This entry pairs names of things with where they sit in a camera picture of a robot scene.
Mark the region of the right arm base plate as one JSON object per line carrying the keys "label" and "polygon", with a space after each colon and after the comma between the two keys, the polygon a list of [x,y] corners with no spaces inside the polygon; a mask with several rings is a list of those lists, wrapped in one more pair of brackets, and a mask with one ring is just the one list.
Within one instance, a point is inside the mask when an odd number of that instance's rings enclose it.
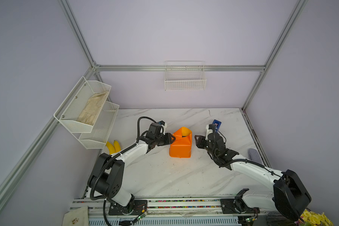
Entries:
{"label": "right arm base plate", "polygon": [[259,214],[259,208],[248,207],[243,200],[229,198],[220,199],[223,214]]}

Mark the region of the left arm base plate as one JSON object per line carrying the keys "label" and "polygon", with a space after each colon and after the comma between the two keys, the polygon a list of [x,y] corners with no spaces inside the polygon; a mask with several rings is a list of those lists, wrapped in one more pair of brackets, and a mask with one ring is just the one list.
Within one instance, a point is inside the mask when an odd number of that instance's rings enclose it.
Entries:
{"label": "left arm base plate", "polygon": [[120,204],[110,204],[108,215],[109,216],[124,216],[131,215],[137,216],[143,213],[147,209],[147,200],[132,200],[127,206],[121,206]]}

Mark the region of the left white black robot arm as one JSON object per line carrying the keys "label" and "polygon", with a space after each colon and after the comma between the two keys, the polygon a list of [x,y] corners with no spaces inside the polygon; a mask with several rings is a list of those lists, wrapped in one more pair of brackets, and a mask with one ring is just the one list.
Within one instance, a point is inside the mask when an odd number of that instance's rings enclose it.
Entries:
{"label": "left white black robot arm", "polygon": [[164,121],[153,122],[143,134],[138,134],[136,142],[114,154],[101,154],[88,179],[91,200],[106,199],[126,208],[132,208],[133,195],[123,189],[125,166],[144,156],[155,147],[172,144],[176,138],[166,133]]}

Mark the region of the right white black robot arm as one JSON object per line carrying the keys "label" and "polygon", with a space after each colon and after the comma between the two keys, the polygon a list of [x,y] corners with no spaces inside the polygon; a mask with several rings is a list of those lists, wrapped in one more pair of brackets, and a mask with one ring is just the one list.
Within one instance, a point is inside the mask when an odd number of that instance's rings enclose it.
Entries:
{"label": "right white black robot arm", "polygon": [[223,137],[217,132],[208,131],[206,136],[196,135],[195,144],[207,151],[219,168],[240,172],[259,182],[270,190],[269,195],[248,194],[244,188],[238,193],[236,202],[238,212],[241,207],[262,208],[278,211],[291,221],[300,219],[312,198],[294,171],[276,170],[245,158],[226,147]]}

